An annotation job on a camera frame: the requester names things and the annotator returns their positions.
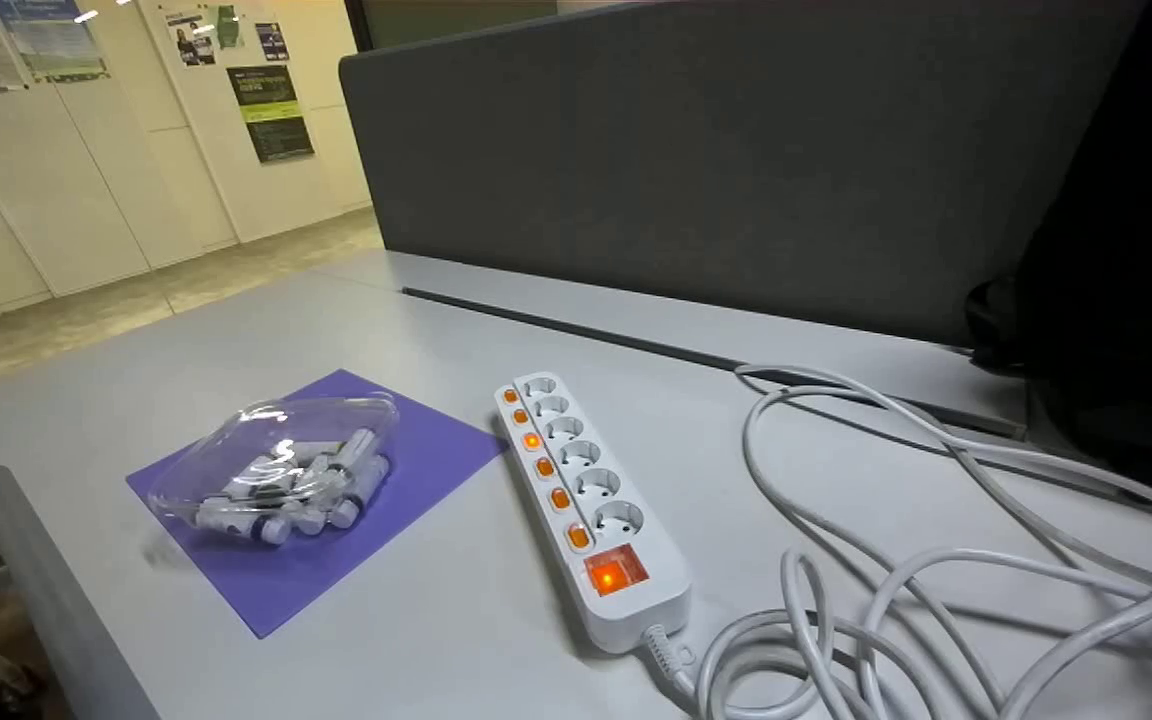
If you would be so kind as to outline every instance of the floor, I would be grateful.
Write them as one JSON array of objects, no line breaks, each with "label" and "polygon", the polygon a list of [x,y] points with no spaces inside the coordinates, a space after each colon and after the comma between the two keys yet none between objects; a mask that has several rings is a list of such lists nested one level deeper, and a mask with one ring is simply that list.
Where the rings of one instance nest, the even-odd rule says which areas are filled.
[{"label": "floor", "polygon": [[0,317],[0,375],[371,247],[382,247],[377,217],[355,210],[259,244],[238,244],[152,277],[10,313]]},{"label": "floor", "polygon": [[[224,247],[152,277],[108,284],[95,291],[47,301],[0,317],[0,379],[40,361],[91,349],[108,336],[161,325],[170,317],[217,305],[259,288],[289,272],[334,264],[342,256],[377,253],[382,227],[371,210],[342,217],[318,227],[286,231],[259,244]],[[47,671],[44,646],[21,613],[21,599],[0,595],[0,650],[44,677],[40,715],[69,720],[65,694]]]}]

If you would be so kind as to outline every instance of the white wall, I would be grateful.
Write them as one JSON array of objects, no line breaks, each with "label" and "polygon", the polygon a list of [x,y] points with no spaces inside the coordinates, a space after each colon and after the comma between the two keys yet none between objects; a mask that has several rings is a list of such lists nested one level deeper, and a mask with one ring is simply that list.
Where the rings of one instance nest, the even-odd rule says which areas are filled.
[{"label": "white wall", "polygon": [[[184,69],[164,2],[82,0],[108,80],[0,94],[0,313],[370,207],[335,59],[342,0],[238,0],[244,47]],[[279,21],[318,154],[259,162],[224,64]]]}]

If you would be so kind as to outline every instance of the table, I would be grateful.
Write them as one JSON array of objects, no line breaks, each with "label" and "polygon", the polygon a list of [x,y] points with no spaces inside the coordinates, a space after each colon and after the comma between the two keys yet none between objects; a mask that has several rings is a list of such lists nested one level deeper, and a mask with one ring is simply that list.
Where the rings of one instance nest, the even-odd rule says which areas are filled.
[{"label": "table", "polygon": [[[509,454],[268,638],[254,638],[200,571],[164,560],[164,530],[123,474],[334,368],[476,426],[492,426],[492,389],[531,368],[561,373],[667,519],[704,606],[776,603],[781,546],[810,538],[741,466],[736,426],[751,394],[732,375],[399,288],[846,368],[966,410],[1023,410],[1017,383],[915,338],[399,253],[299,272],[0,383],[0,464],[16,473],[0,474],[0,543],[82,715],[677,715],[640,659],[603,659],[582,638]],[[948,543],[1037,555],[941,454],[792,410],[770,415],[759,444],[787,490],[894,555]],[[1152,514],[1009,483],[1088,538],[1152,563]],[[859,599],[827,560],[826,574],[842,603]],[[1004,571],[943,571],[931,589],[1060,623],[1091,606],[1079,593]],[[1045,646],[987,623],[969,623],[969,638],[987,646],[1004,688]],[[1091,657],[1042,700],[1042,715],[1152,715],[1152,667]]]}]

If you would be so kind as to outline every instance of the grey partition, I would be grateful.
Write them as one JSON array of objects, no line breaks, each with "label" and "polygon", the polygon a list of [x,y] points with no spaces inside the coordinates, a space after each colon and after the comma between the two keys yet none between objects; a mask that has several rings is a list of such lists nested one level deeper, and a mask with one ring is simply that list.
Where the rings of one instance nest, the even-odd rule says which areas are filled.
[{"label": "grey partition", "polygon": [[387,247],[956,338],[1139,2],[640,2],[342,80]]}]

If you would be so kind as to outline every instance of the orange switch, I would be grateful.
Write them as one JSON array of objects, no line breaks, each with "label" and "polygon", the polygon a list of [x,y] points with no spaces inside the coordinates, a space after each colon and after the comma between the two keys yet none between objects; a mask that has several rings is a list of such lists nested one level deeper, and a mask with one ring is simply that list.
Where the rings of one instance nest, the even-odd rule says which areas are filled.
[{"label": "orange switch", "polygon": [[583,560],[583,571],[602,595],[612,595],[612,593],[623,593],[629,582],[649,580],[640,555],[629,543]]},{"label": "orange switch", "polygon": [[589,546],[583,524],[574,524],[574,529],[570,529],[570,538],[574,538],[574,546]]},{"label": "orange switch", "polygon": [[574,497],[570,497],[563,486],[551,486],[551,490],[550,490],[550,504],[551,504],[551,507],[574,507]]}]

